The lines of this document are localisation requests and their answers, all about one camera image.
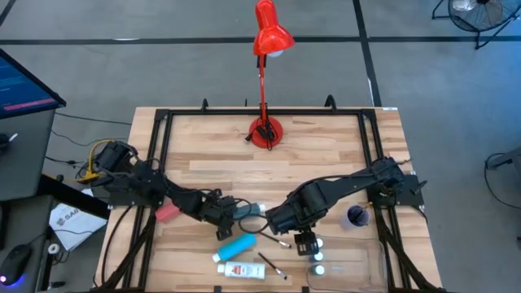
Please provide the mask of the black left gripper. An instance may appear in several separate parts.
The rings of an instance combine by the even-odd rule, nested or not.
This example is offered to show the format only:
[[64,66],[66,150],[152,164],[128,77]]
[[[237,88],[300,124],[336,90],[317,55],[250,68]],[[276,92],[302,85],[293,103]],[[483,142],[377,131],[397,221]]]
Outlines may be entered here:
[[223,241],[233,235],[232,227],[236,209],[236,198],[230,195],[224,196],[221,189],[215,189],[205,195],[199,216],[202,221],[217,227],[217,240]]

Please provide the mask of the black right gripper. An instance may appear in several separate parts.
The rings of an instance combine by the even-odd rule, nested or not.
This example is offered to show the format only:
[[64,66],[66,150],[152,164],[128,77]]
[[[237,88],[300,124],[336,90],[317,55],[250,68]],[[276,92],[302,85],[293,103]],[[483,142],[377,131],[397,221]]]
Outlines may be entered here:
[[294,241],[299,256],[311,256],[319,252],[317,237],[312,228],[320,219],[320,212],[285,203],[268,210],[266,218],[273,234],[296,232]]

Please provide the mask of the large dark grey paint bottle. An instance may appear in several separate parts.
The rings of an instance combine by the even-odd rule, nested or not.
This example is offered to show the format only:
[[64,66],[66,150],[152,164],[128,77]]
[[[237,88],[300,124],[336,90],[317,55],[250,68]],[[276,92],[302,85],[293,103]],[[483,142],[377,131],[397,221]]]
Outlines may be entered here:
[[248,203],[237,207],[233,217],[236,221],[239,221],[248,216],[259,216],[264,213],[265,209],[266,206],[263,203]]

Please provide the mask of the large red paint bottle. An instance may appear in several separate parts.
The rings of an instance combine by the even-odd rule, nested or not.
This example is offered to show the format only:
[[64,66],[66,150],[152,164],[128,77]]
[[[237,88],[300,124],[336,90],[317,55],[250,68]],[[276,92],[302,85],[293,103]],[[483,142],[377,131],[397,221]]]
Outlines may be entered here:
[[155,211],[155,218],[160,223],[169,223],[175,219],[181,211],[173,203],[166,203]]

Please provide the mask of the large light blue paint bottle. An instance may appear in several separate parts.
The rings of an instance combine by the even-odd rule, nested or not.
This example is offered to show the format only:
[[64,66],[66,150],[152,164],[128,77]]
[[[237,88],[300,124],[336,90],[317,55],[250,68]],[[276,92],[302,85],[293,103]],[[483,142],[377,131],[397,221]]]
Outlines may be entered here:
[[230,243],[220,247],[217,252],[212,255],[212,260],[215,263],[228,261],[255,245],[256,236],[254,234],[243,234]]

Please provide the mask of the purple plastic cup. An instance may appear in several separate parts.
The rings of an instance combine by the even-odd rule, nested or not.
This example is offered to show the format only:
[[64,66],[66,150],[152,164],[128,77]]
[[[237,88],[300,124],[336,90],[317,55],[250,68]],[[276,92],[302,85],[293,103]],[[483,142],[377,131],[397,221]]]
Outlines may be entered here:
[[361,205],[353,205],[351,206],[348,210],[347,210],[347,213],[346,213],[346,217],[347,217],[347,225],[348,227],[356,227],[356,228],[361,228],[363,226],[366,226],[369,224],[369,221],[370,221],[370,214],[369,214],[369,211],[368,209],[366,210],[366,224],[363,225],[363,226],[355,226],[352,222],[351,222],[351,218],[352,218],[352,211],[355,207],[360,207],[360,208],[363,208]]

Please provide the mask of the white bottle red label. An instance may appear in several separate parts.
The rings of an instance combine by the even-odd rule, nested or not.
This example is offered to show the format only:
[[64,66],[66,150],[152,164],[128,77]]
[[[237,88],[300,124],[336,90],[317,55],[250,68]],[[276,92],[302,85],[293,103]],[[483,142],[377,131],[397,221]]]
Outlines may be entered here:
[[217,266],[217,272],[230,278],[265,279],[265,265],[260,263],[227,261]]

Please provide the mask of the clear plastic bin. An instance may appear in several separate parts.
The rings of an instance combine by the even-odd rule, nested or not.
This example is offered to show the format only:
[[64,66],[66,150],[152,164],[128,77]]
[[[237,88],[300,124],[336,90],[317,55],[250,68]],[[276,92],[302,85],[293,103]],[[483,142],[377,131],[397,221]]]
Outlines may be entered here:
[[[324,242],[320,262],[307,269],[308,286],[315,291],[340,293],[387,293],[386,260],[382,245],[374,239],[319,236]],[[325,273],[310,273],[314,265],[323,265]]]

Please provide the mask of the black side table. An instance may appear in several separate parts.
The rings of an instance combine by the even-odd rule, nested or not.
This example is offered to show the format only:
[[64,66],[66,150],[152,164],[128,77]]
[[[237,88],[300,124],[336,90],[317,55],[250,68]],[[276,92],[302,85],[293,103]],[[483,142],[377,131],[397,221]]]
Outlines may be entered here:
[[20,278],[9,286],[0,283],[0,293],[35,293],[49,280],[46,249],[54,201],[103,219],[110,214],[105,202],[46,175],[0,179],[0,265],[19,245],[31,250]]

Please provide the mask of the white printed paper sheet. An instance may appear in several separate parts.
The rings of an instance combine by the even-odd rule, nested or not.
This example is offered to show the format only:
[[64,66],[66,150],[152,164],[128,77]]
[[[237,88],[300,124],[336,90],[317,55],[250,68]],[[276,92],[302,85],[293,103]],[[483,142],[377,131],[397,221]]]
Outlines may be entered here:
[[49,226],[66,251],[74,250],[106,224],[107,220],[64,203],[52,209],[49,219]]

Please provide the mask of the black computer mouse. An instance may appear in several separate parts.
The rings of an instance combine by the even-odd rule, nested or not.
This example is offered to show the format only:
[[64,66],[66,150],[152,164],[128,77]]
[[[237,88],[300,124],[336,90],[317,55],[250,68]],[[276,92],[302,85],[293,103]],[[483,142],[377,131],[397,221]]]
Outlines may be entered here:
[[30,244],[20,244],[12,248],[0,264],[0,284],[3,286],[16,284],[22,278],[31,255]]

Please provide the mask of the grey equipment leg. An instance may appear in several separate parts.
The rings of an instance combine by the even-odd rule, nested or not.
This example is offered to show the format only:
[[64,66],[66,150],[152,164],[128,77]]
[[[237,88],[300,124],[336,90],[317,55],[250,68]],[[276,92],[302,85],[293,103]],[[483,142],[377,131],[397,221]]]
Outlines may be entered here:
[[485,160],[485,168],[489,170],[495,170],[506,164],[512,164],[521,176],[521,146],[512,151],[492,154]]

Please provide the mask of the computer monitor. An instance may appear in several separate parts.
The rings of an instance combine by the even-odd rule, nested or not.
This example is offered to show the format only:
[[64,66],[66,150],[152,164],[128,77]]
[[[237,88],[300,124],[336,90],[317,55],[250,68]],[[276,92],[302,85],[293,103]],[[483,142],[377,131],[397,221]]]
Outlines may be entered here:
[[63,98],[0,49],[0,120],[66,106]]

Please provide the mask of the black floor fan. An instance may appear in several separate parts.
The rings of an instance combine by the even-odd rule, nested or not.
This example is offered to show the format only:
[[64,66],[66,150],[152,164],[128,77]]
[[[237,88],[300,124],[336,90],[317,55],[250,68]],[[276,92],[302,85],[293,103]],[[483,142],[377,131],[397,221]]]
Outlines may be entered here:
[[475,34],[475,49],[494,40],[521,16],[521,0],[439,0],[431,18],[449,19],[463,31]]

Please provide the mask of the black aluminium table frame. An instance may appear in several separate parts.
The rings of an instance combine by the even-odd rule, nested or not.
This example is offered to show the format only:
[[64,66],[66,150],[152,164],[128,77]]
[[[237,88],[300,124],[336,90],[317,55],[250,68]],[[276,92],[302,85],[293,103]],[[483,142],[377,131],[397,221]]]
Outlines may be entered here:
[[[397,160],[406,173],[413,169],[395,108],[276,107],[269,114],[283,127],[282,141],[271,151],[245,140],[259,115],[255,107],[140,107],[134,113],[129,143],[142,155],[152,154],[167,177],[180,186],[217,188],[225,195],[269,208],[280,204],[303,181],[352,173],[382,155]],[[318,222],[316,234],[379,241],[375,221],[350,230],[340,224],[350,206],[366,202],[365,191],[342,199]],[[264,280],[218,273],[212,260],[221,245],[215,228],[185,215],[154,224],[149,242],[129,271],[129,283],[104,287],[129,251],[134,226],[144,225],[149,215],[146,209],[112,209],[95,284],[87,293],[340,293],[310,288],[309,259],[262,235],[239,260],[264,264]],[[416,291],[417,284],[405,273],[395,252],[390,247],[382,249],[387,291]],[[287,280],[257,252],[279,267]]]

